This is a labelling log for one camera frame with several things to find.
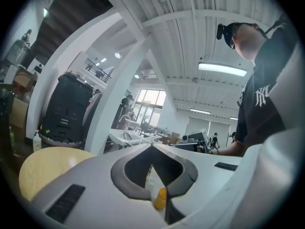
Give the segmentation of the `large window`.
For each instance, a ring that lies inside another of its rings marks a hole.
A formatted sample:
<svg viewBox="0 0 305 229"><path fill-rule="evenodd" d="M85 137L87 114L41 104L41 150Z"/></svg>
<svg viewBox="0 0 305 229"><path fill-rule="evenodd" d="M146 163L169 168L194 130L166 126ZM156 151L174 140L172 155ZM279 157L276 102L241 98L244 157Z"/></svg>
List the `large window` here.
<svg viewBox="0 0 305 229"><path fill-rule="evenodd" d="M165 91L141 89L133 107L136 122L157 127L165 99Z"/></svg>

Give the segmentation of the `dark staircase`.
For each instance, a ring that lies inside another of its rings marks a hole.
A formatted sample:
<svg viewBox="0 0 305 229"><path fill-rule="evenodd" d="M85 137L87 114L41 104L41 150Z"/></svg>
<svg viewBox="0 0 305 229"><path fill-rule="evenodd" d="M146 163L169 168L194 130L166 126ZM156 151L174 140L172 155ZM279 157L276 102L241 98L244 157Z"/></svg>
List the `dark staircase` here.
<svg viewBox="0 0 305 229"><path fill-rule="evenodd" d="M109 0L54 0L31 46L35 58L45 65L70 35L112 7Z"/></svg>

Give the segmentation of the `person's right forearm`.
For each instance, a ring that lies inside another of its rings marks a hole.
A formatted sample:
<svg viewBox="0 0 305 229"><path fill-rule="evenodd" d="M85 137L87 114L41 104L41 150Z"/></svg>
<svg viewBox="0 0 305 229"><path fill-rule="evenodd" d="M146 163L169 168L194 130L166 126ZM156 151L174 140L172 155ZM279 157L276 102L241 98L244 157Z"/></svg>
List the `person's right forearm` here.
<svg viewBox="0 0 305 229"><path fill-rule="evenodd" d="M245 154L246 148L242 142L236 141L231 143L230 146L225 149L221 149L219 151L213 150L213 155L221 155L221 156L238 156L243 157Z"/></svg>

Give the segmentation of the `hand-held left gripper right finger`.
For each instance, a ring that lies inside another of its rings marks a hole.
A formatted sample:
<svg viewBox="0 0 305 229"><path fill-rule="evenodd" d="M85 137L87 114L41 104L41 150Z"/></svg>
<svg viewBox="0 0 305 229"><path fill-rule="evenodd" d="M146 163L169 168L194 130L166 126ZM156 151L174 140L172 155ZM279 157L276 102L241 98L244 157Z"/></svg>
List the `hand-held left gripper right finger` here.
<svg viewBox="0 0 305 229"><path fill-rule="evenodd" d="M241 159L195 153L161 144L152 145L153 168L165 185L162 219L152 215L153 226L212 226L221 212L216 195L234 174Z"/></svg>

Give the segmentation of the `person's black t-shirt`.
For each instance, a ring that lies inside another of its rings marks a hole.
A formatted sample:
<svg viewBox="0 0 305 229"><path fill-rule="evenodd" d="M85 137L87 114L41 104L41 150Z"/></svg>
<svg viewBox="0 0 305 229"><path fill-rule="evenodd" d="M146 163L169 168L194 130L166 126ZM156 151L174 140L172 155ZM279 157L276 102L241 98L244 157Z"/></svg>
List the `person's black t-shirt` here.
<svg viewBox="0 0 305 229"><path fill-rule="evenodd" d="M285 130L270 91L297 42L293 25L284 22L260 49L253 74L241 94L236 139L248 148L263 143L269 136Z"/></svg>

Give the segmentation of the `large cardboard box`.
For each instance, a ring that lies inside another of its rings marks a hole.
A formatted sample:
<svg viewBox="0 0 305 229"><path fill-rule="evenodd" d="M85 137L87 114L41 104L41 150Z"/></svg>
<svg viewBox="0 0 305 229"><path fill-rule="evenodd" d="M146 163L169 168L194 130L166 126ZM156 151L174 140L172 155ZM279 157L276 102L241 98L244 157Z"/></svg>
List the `large cardboard box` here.
<svg viewBox="0 0 305 229"><path fill-rule="evenodd" d="M14 98L9 121L14 137L18 141L24 141L26 136L28 107L29 104L27 102Z"/></svg>

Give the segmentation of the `small cardboard box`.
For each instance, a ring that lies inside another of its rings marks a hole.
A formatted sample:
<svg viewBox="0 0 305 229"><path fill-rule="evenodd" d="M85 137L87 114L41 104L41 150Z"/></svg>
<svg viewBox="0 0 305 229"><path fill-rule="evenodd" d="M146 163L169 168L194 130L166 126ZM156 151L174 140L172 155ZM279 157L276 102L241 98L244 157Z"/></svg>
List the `small cardboard box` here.
<svg viewBox="0 0 305 229"><path fill-rule="evenodd" d="M13 85L21 87L22 89L31 90L35 81L35 75L28 71L19 71L14 77Z"/></svg>

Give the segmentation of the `large metal urn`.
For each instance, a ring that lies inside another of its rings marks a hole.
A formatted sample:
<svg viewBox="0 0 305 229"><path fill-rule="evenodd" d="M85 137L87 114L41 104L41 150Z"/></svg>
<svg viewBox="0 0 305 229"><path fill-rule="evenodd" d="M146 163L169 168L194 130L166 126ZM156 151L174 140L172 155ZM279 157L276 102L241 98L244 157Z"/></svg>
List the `large metal urn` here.
<svg viewBox="0 0 305 229"><path fill-rule="evenodd" d="M30 48L25 41L16 40L6 54L5 59L13 65L20 64L29 50Z"/></svg>

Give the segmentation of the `white pump bottle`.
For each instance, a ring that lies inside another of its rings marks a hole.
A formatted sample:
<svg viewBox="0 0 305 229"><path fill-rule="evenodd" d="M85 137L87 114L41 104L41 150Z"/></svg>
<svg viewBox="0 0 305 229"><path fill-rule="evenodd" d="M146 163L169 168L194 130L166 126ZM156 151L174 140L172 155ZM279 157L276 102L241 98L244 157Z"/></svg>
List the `white pump bottle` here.
<svg viewBox="0 0 305 229"><path fill-rule="evenodd" d="M41 137L39 135L39 130L35 131L35 135L33 137L32 144L33 144L33 152L41 150L42 139L41 139Z"/></svg>

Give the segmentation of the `orange cup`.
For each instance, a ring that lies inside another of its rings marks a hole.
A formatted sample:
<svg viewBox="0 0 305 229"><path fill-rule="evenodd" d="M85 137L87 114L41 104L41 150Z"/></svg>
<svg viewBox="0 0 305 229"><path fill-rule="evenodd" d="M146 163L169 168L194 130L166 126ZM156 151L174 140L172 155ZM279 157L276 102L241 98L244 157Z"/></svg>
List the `orange cup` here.
<svg viewBox="0 0 305 229"><path fill-rule="evenodd" d="M157 210L162 210L166 208L167 204L167 189L165 187L161 188L157 194L157 197L154 201L154 207Z"/></svg>

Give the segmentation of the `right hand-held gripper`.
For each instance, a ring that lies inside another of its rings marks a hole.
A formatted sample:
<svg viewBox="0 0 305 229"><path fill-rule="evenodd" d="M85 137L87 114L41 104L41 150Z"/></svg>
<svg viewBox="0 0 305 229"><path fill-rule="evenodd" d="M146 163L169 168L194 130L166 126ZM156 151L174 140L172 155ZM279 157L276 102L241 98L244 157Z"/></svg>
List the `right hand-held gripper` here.
<svg viewBox="0 0 305 229"><path fill-rule="evenodd" d="M211 154L210 142L199 141L194 145L194 151L199 153Z"/></svg>

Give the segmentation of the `round yellow side table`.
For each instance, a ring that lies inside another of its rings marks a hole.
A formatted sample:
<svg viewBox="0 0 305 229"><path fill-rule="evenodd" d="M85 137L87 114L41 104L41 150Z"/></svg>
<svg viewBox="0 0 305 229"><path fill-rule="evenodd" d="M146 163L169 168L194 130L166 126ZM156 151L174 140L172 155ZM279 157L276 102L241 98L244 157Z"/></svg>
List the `round yellow side table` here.
<svg viewBox="0 0 305 229"><path fill-rule="evenodd" d="M19 188L28 201L50 182L63 175L84 160L96 155L70 147L47 147L26 158L19 173Z"/></svg>

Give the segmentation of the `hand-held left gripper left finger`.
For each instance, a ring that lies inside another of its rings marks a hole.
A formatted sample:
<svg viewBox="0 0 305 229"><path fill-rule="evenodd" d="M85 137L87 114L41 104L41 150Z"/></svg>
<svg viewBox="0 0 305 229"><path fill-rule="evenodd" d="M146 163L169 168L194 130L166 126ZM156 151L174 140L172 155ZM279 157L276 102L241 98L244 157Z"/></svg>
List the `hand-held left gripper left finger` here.
<svg viewBox="0 0 305 229"><path fill-rule="evenodd" d="M71 185L84 191L60 229L162 229L167 226L150 200L125 196L111 179L111 168L120 158L136 155L151 145L137 145L80 162L45 186L32 200L44 214Z"/></svg>

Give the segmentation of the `white sink counter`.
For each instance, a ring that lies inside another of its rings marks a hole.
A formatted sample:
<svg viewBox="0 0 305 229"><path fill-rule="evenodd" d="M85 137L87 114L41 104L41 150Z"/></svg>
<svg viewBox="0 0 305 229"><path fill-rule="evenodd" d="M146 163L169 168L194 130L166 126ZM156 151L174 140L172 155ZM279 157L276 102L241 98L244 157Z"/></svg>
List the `white sink counter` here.
<svg viewBox="0 0 305 229"><path fill-rule="evenodd" d="M128 146L136 146L141 144L152 143L150 139L145 139L133 131L125 131L120 129L110 129L108 137L120 147L126 148Z"/></svg>

